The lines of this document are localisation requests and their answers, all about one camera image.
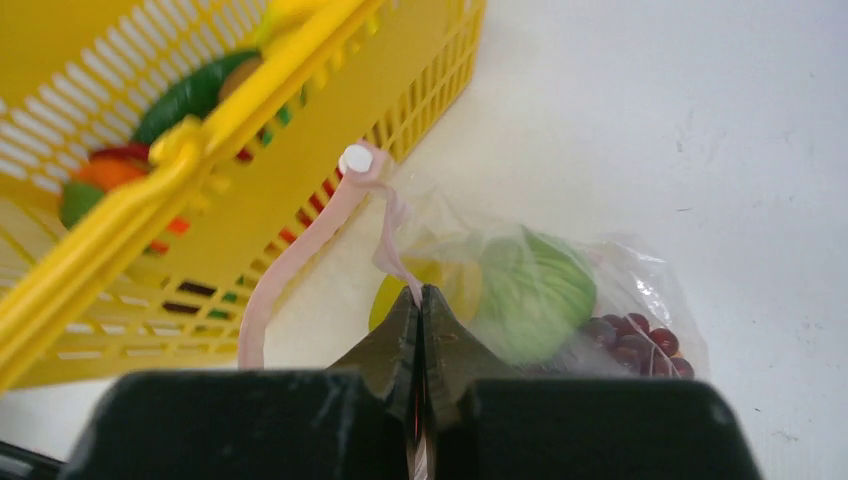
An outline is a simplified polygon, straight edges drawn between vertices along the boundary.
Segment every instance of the plastic bag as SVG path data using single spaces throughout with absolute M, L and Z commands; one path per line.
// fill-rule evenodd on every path
M 568 242 L 456 208 L 436 190 L 405 202 L 374 172 L 368 178 L 346 176 L 343 186 L 346 181 L 360 193 L 368 190 L 387 199 L 379 239 L 368 248 L 376 250 L 373 265 L 390 275 L 379 289 L 352 281 L 373 278 L 374 266 L 362 259 L 356 269 L 330 281 L 334 291 L 348 297 L 373 299 L 370 329 L 385 318 L 404 286 L 416 293 L 422 282 L 431 283 L 460 323 L 495 355 L 528 374 L 707 376 L 706 348 L 673 275 L 633 239 Z M 298 242 L 284 252 L 289 259 L 281 256 L 271 266 L 248 304 L 240 339 L 242 367 L 263 365 L 260 337 L 273 298 L 285 285 L 281 279 L 286 275 L 279 272 L 291 275 L 291 265 L 285 265 L 300 255 Z M 316 317 L 327 315 L 315 308 Z

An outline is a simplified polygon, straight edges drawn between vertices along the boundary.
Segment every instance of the orange toy carrot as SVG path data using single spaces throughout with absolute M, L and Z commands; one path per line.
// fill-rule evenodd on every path
M 97 161 L 82 167 L 74 178 L 108 192 L 142 178 L 147 173 L 147 170 L 126 158 L 101 155 L 97 157 Z

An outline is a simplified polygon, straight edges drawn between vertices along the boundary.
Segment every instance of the plastic bag handle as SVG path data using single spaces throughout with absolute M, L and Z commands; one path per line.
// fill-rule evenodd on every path
M 271 322 L 274 301 L 295 274 L 303 268 L 321 247 L 344 225 L 356 207 L 369 192 L 386 198 L 386 213 L 380 243 L 374 252 L 374 264 L 386 273 L 406 281 L 415 304 L 421 305 L 422 284 L 400 260 L 394 240 L 395 231 L 406 221 L 409 206 L 397 192 L 379 179 L 384 165 L 391 164 L 391 156 L 377 147 L 359 141 L 357 145 L 371 153 L 370 168 L 365 172 L 349 169 L 339 188 L 327 202 L 324 210 L 298 239 L 274 260 L 253 290 L 239 332 L 238 366 L 240 369 L 262 369 L 265 366 L 265 330 Z

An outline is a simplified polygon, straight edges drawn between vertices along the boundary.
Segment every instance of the white floor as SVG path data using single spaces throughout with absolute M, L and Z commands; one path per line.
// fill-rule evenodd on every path
M 562 236 L 639 234 L 766 478 L 848 478 L 845 25 L 841 0 L 490 0 L 477 78 L 404 175 Z M 269 363 L 346 351 L 367 318 L 349 300 L 287 308 Z M 9 394 L 0 438 L 64 457 L 102 388 Z

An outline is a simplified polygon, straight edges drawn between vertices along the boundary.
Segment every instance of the yellow plastic basket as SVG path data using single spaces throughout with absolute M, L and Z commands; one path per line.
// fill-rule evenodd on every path
M 252 287 L 320 213 L 345 146 L 365 137 L 403 159 L 468 84 L 484 0 L 329 2 L 67 234 L 69 172 L 129 138 L 169 84 L 246 45 L 264 8 L 2 2 L 0 392 L 231 361 Z M 235 161 L 245 145 L 255 157 Z M 182 234 L 166 229 L 176 217 Z M 167 251 L 143 253 L 153 241 Z

